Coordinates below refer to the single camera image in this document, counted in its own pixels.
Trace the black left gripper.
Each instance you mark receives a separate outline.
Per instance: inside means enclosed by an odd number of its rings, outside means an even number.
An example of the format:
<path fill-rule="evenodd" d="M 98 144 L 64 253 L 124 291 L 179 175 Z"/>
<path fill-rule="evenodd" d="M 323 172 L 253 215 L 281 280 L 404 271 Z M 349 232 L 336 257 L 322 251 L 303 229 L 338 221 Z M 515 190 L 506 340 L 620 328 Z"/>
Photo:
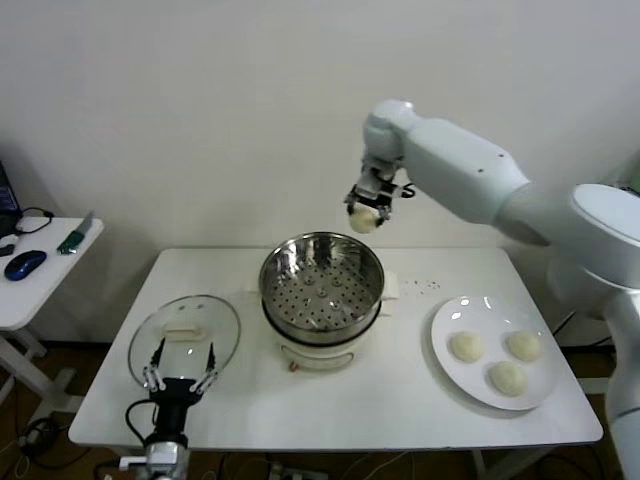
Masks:
<path fill-rule="evenodd" d="M 214 344 L 209 344 L 204 375 L 197 381 L 186 378 L 165 378 L 159 373 L 159 363 L 165 339 L 151 356 L 150 363 L 143 368 L 144 387 L 151 392 L 149 400 L 157 406 L 154 430 L 150 439 L 186 439 L 185 424 L 191 406 L 200 401 L 218 377 Z"/>

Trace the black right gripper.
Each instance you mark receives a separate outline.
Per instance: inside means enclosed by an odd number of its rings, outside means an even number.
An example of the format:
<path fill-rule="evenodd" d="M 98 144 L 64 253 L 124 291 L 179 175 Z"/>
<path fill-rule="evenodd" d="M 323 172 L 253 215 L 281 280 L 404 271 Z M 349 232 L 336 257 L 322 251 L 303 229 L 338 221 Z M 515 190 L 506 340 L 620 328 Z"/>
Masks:
<path fill-rule="evenodd" d="M 397 186 L 395 184 L 383 184 L 380 190 L 374 192 L 359 188 L 354 185 L 345 197 L 344 203 L 348 215 L 355 212 L 355 203 L 365 206 L 378 206 L 378 223 L 383 224 L 391 218 L 392 201 L 395 196 Z"/>

